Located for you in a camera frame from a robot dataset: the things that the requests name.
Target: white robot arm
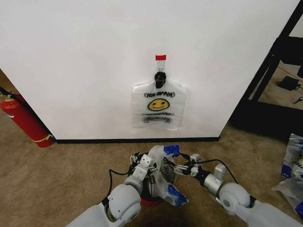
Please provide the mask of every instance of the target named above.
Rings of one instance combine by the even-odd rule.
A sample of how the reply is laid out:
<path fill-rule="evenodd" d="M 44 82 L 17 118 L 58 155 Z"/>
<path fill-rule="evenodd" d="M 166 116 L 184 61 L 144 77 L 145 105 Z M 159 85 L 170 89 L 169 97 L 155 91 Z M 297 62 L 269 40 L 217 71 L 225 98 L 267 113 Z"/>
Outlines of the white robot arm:
<path fill-rule="evenodd" d="M 142 181 L 147 175 L 152 158 L 143 155 L 135 171 L 123 184 L 113 189 L 111 194 L 99 204 L 88 208 L 68 227 L 121 227 L 133 220 L 141 210 L 140 194 Z"/>
<path fill-rule="evenodd" d="M 250 196 L 241 185 L 224 184 L 225 165 L 218 164 L 212 174 L 202 169 L 199 154 L 191 155 L 190 160 L 193 166 L 177 166 L 175 172 L 196 178 L 228 214 L 237 215 L 249 227 L 303 227 L 276 207 Z"/>
<path fill-rule="evenodd" d="M 203 170 L 198 154 L 190 156 L 193 165 L 176 166 L 175 173 L 191 175 L 207 188 L 210 195 L 230 215 L 237 215 L 249 227 L 303 227 L 274 206 L 255 200 L 237 183 L 224 184 L 226 166 L 218 164 L 214 174 Z M 135 171 L 118 185 L 101 203 L 88 208 L 68 227 L 121 227 L 133 220 L 141 210 L 140 194 L 152 158 L 143 155 Z"/>

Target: red object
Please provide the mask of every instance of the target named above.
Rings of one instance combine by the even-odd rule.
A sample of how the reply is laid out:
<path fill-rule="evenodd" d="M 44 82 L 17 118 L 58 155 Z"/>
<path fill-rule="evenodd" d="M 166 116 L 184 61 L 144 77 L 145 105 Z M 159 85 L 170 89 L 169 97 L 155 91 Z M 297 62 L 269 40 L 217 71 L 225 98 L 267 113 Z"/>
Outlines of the red object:
<path fill-rule="evenodd" d="M 166 60 L 166 54 L 165 55 L 156 55 L 156 61 L 165 61 Z"/>
<path fill-rule="evenodd" d="M 17 98 L 26 103 L 21 95 Z M 0 103 L 0 107 L 39 147 L 46 148 L 54 143 L 51 135 L 23 105 L 7 98 Z"/>
<path fill-rule="evenodd" d="M 156 206 L 157 204 L 161 203 L 163 199 L 159 199 L 156 201 L 149 201 L 141 198 L 141 204 L 145 207 L 153 207 Z"/>

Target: red tape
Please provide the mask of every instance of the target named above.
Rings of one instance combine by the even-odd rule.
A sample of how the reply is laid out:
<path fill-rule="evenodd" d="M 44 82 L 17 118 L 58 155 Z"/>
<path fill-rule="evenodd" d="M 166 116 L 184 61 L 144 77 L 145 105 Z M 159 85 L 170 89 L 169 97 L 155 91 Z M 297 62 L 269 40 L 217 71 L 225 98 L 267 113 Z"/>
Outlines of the red tape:
<path fill-rule="evenodd" d="M 165 61 L 166 60 L 166 54 L 165 55 L 156 55 L 156 61 Z"/>

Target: floor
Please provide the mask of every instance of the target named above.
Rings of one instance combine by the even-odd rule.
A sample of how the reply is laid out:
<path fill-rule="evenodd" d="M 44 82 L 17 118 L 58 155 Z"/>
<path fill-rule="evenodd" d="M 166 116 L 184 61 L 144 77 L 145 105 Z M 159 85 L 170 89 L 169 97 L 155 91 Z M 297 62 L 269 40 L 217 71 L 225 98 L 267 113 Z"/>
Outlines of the floor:
<path fill-rule="evenodd" d="M 297 76 L 299 68 L 299 66 L 287 65 L 280 62 L 259 101 L 303 110 L 303 102 L 294 104 L 299 97 L 303 96 L 303 89 L 288 91 L 277 86 L 277 84 L 281 82 L 285 76 L 289 76 L 294 79 L 298 79 L 299 84 L 301 87 L 303 87 L 303 78 Z"/>
<path fill-rule="evenodd" d="M 0 84 L 14 89 L 8 88 L 9 81 L 3 77 Z M 109 168 L 126 172 L 131 154 L 147 152 L 156 145 L 53 144 L 41 149 L 3 112 L 0 125 L 0 223 L 6 227 L 67 225 L 106 195 Z M 227 124 L 218 142 L 182 142 L 180 146 L 181 152 L 199 153 L 204 160 L 223 160 L 251 195 L 299 220 L 283 195 L 271 190 L 282 180 L 284 142 Z M 214 165 L 205 164 L 204 168 L 212 171 Z M 114 175 L 114 186 L 123 180 L 123 176 Z M 232 181 L 228 174 L 226 181 Z M 196 180 L 180 176 L 176 185 L 189 199 L 188 204 L 180 209 L 166 202 L 143 207 L 127 226 L 246 226 L 228 215 Z"/>

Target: fire extinguisher hose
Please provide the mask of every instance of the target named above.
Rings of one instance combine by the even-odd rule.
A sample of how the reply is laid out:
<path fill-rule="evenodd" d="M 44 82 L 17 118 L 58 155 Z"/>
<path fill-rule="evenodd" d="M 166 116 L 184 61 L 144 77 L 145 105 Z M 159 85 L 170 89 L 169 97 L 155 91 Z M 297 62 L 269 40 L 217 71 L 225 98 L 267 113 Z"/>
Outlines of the fire extinguisher hose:
<path fill-rule="evenodd" d="M 24 108 L 26 108 L 41 124 L 41 126 L 49 133 L 49 135 L 47 136 L 47 138 L 43 138 L 41 141 L 43 140 L 48 140 L 49 137 L 53 137 L 52 133 L 49 131 L 49 129 L 46 127 L 46 125 L 42 122 L 42 120 L 38 117 L 38 115 L 34 112 L 34 110 L 30 107 L 30 105 L 26 102 L 23 102 L 22 100 L 20 100 L 18 97 L 16 97 L 15 94 L 10 93 L 9 91 L 5 90 L 3 87 L 0 86 L 0 94 L 3 94 L 5 96 L 8 96 L 12 99 L 14 99 L 16 102 L 20 103 Z"/>

